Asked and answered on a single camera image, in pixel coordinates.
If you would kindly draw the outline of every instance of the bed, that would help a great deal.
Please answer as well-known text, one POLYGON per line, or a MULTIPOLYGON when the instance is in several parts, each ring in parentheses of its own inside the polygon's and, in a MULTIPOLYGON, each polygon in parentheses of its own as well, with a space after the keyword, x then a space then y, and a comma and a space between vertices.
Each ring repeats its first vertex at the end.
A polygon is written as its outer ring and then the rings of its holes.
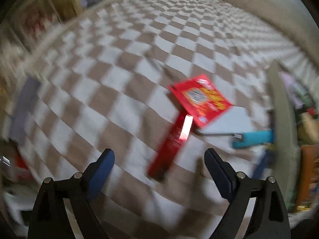
POLYGON ((191 134, 165 182, 149 179, 146 168, 179 112, 167 87, 206 74, 263 130, 271 108, 265 69, 275 58, 308 87, 319 75, 282 32, 223 0, 100 4, 36 60, 42 85, 21 154, 42 183, 70 178, 111 148, 115 165, 92 208, 112 238, 209 238, 228 203, 203 166, 204 151, 213 147, 251 175, 263 147, 234 150, 230 136, 191 134))

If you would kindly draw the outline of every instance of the teal handle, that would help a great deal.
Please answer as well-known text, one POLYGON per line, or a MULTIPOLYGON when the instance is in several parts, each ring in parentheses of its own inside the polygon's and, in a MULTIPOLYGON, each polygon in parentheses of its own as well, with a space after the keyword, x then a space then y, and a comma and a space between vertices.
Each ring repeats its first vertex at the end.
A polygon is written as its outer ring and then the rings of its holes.
POLYGON ((272 143, 272 131, 270 129, 243 133, 243 141, 233 141, 232 147, 234 149, 238 149, 260 145, 263 143, 272 143))

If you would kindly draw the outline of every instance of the red snack bag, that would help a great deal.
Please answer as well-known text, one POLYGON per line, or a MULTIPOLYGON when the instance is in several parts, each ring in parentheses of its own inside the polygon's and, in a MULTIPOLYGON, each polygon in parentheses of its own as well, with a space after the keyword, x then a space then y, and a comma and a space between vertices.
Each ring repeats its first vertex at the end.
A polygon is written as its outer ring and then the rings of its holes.
POLYGON ((200 128, 232 106, 204 74, 171 85, 169 90, 200 128))

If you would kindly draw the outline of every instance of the purple cloth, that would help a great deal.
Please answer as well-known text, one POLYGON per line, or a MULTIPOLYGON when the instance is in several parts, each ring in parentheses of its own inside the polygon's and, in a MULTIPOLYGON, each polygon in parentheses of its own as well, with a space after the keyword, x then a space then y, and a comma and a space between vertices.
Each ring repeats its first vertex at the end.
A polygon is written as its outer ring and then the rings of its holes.
POLYGON ((291 90, 291 88, 293 87, 293 84, 296 83, 295 78, 287 72, 281 72, 280 77, 281 77, 282 82, 284 83, 286 92, 287 92, 287 94, 290 98, 290 101, 292 102, 294 108, 297 110, 301 109, 303 106, 302 101, 291 90))
POLYGON ((28 77, 20 92, 14 113, 11 115, 12 123, 9 138, 23 145, 25 138, 25 123, 29 111, 32 111, 37 101, 37 92, 41 83, 39 80, 28 77))

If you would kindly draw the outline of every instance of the red packet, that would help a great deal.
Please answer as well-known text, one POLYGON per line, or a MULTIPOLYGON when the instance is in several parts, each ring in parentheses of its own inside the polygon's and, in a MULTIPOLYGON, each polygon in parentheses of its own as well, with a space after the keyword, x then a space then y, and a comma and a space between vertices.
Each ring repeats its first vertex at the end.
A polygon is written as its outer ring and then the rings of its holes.
POLYGON ((171 127, 168 136, 161 145, 158 154, 147 170, 149 177, 162 180, 171 166, 178 150, 187 140, 193 117, 183 110, 171 127))
POLYGON ((204 74, 171 85, 169 89, 200 128, 232 106, 204 74))

